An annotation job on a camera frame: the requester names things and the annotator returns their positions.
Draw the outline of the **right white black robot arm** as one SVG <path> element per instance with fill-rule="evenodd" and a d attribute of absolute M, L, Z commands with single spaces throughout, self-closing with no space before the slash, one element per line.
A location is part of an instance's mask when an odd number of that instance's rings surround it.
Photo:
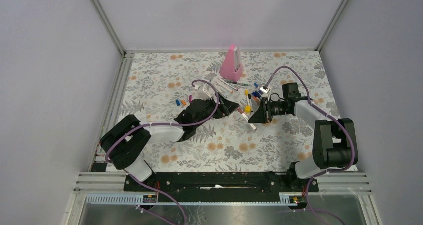
<path fill-rule="evenodd" d="M 320 110 L 311 99 L 302 96 L 297 83 L 282 86 L 283 98 L 277 101 L 262 96 L 260 106 L 249 118 L 249 123 L 265 124 L 275 116 L 294 115 L 313 130 L 312 155 L 290 166 L 293 171 L 286 177 L 290 190 L 298 191 L 306 178 L 333 170 L 349 169 L 358 161 L 355 127 L 349 118 L 336 119 Z"/>

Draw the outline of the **red brown capped marker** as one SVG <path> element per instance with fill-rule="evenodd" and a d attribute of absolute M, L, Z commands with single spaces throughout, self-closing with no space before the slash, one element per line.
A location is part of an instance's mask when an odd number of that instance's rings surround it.
<path fill-rule="evenodd" d="M 245 112 L 241 108 L 239 108 L 239 107 L 237 108 L 237 111 L 241 114 L 241 116 L 243 117 L 243 119 L 248 123 L 248 125 L 252 128 L 252 130 L 255 131 L 257 129 L 256 126 L 249 122 L 249 118 L 245 114 Z"/>

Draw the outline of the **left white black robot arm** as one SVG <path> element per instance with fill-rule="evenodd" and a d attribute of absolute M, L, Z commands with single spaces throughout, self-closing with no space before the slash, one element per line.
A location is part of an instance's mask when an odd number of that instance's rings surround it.
<path fill-rule="evenodd" d="M 228 100 L 220 92 L 212 98 L 201 91 L 170 122 L 142 124 L 133 114 L 125 116 L 100 138 L 99 145 L 105 151 L 108 163 L 133 176 L 136 185 L 147 191 L 155 183 L 153 170 L 140 156 L 148 143 L 186 141 L 209 119 L 224 118 L 238 108 L 238 103 Z"/>

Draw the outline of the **blue capped white marker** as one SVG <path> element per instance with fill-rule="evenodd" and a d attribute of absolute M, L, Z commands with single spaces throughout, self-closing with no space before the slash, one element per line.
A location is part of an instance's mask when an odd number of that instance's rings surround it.
<path fill-rule="evenodd" d="M 222 94 L 222 89 L 220 88 L 220 86 L 219 86 L 219 84 L 218 83 L 215 83 L 215 82 L 211 82 L 211 85 L 213 85 L 214 86 L 214 88 L 216 89 L 216 91 L 218 91 L 218 93 L 221 93 Z"/>

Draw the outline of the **dark green marker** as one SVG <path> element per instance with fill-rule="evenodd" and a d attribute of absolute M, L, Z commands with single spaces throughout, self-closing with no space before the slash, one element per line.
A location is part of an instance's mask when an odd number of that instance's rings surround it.
<path fill-rule="evenodd" d="M 249 84 L 247 84 L 247 83 L 240 83 L 240 82 L 234 82 L 234 81 L 229 81 L 229 80 L 227 80 L 227 83 L 235 84 L 235 85 L 239 85 L 239 86 L 249 86 Z"/>

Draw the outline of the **magenta capped white marker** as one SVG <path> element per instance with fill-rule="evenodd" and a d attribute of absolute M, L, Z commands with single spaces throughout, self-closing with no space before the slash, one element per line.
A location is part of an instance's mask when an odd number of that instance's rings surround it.
<path fill-rule="evenodd" d="M 231 84 L 229 84 L 228 82 L 226 82 L 225 80 L 223 80 L 223 79 L 221 79 L 221 78 L 219 78 L 219 80 L 222 82 L 222 83 L 224 83 L 225 85 L 227 85 L 228 87 L 230 87 L 232 90 L 234 90 L 234 91 L 239 91 L 239 89 L 238 88 L 235 88 L 234 86 L 232 86 Z"/>

